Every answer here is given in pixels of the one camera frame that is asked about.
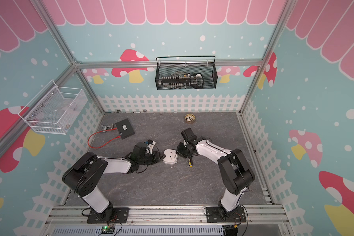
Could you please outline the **white square alarm clock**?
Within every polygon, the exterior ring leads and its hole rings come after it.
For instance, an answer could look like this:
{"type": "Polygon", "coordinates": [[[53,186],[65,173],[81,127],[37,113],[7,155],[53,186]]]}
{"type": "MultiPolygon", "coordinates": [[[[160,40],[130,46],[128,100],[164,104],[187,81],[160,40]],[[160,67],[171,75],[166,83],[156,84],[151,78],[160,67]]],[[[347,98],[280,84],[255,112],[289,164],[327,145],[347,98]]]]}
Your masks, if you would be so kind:
{"type": "Polygon", "coordinates": [[[174,165],[177,163],[178,155],[175,149],[166,149],[164,150],[163,162],[168,165],[174,165]]]}

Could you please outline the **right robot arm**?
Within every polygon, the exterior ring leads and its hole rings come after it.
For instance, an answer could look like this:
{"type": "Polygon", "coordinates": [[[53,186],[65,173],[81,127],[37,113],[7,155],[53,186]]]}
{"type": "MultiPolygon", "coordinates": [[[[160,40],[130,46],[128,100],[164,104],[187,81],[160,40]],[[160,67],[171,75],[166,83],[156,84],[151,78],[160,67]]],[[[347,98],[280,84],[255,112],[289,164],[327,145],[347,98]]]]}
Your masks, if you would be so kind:
{"type": "Polygon", "coordinates": [[[219,207],[225,213],[234,212],[242,195],[250,190],[250,185],[256,179],[243,152],[219,147],[204,137],[197,137],[190,128],[181,134],[184,142],[179,143],[177,155],[188,159],[189,167],[193,166],[193,157],[196,155],[204,156],[217,164],[226,188],[219,207]]]}

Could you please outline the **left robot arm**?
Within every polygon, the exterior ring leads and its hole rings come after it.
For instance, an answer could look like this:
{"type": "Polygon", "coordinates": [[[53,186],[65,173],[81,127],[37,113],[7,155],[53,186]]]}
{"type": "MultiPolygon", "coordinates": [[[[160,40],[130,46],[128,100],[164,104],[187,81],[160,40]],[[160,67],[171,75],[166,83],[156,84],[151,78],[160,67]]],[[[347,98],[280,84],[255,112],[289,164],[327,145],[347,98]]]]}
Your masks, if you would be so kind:
{"type": "Polygon", "coordinates": [[[64,173],[62,181],[83,199],[94,213],[104,215],[112,210],[111,202],[97,186],[103,175],[139,173],[140,166],[154,165],[164,158],[165,155],[152,140],[137,143],[132,152],[120,158],[102,157],[87,152],[64,173]]]}

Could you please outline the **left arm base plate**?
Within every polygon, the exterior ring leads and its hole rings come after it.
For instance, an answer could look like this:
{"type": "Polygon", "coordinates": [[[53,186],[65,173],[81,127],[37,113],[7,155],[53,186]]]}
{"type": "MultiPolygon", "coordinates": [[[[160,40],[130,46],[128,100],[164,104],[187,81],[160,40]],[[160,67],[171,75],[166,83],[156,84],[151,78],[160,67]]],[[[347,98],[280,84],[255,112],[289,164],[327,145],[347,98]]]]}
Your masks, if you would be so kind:
{"type": "Polygon", "coordinates": [[[129,216],[128,207],[108,207],[103,213],[98,213],[94,209],[88,214],[88,224],[113,224],[126,223],[129,216]]]}

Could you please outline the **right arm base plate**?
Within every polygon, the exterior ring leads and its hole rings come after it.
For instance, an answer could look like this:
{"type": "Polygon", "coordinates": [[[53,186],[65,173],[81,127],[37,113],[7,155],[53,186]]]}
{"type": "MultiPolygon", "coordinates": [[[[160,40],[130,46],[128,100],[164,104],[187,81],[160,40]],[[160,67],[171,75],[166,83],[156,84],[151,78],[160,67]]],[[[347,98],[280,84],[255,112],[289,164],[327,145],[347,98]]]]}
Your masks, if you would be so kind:
{"type": "Polygon", "coordinates": [[[240,206],[232,211],[226,211],[221,206],[209,206],[204,208],[204,215],[208,223],[245,223],[247,221],[244,208],[240,206]]]}

